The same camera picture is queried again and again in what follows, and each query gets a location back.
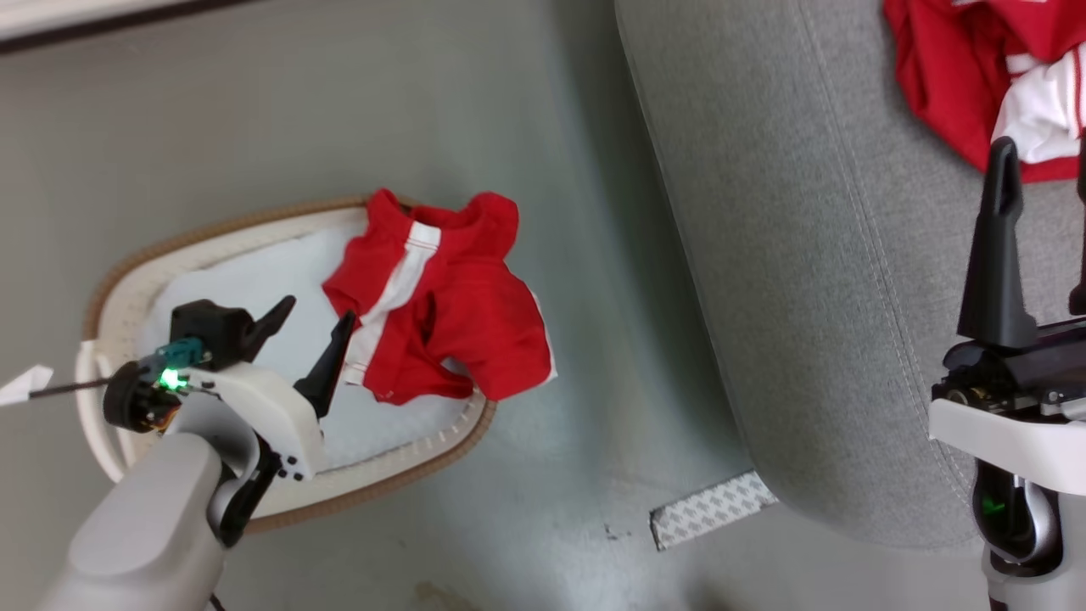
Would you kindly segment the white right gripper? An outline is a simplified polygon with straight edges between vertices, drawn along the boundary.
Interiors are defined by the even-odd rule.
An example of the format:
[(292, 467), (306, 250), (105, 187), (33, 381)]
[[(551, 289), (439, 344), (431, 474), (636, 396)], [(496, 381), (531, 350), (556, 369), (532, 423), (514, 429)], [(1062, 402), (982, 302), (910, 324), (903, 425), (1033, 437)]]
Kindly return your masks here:
[[(1083, 211), (1081, 271), (1069, 313), (1085, 317), (1085, 132), (1076, 194)], [(932, 387), (927, 433), (1047, 491), (1083, 496), (1083, 319), (1044, 324), (1037, 338), (1022, 290), (1022, 211), (1015, 140), (999, 137), (989, 150), (957, 328), (958, 335), (975, 341), (954, 345), (943, 357), (946, 374)]]

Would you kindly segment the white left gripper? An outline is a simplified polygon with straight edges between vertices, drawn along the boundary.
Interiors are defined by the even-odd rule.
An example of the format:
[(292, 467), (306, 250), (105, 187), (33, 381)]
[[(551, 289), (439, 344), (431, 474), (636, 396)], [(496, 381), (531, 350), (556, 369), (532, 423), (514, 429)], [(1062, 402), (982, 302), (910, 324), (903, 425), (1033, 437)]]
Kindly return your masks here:
[[(333, 402), (343, 360), (357, 324), (354, 311), (343, 314), (310, 374), (289, 382), (252, 361), (266, 341), (283, 328), (296, 305), (285, 295), (242, 336), (242, 360), (220, 371), (206, 364), (180, 367), (163, 359), (126, 362), (104, 391), (105, 421), (132, 433), (173, 430), (182, 419), (212, 427), (210, 440), (225, 440), (229, 424), (241, 422), (242, 434), (256, 434), (280, 456), (290, 478), (310, 480), (328, 468), (321, 421)], [(220, 415), (228, 413), (228, 423)]]

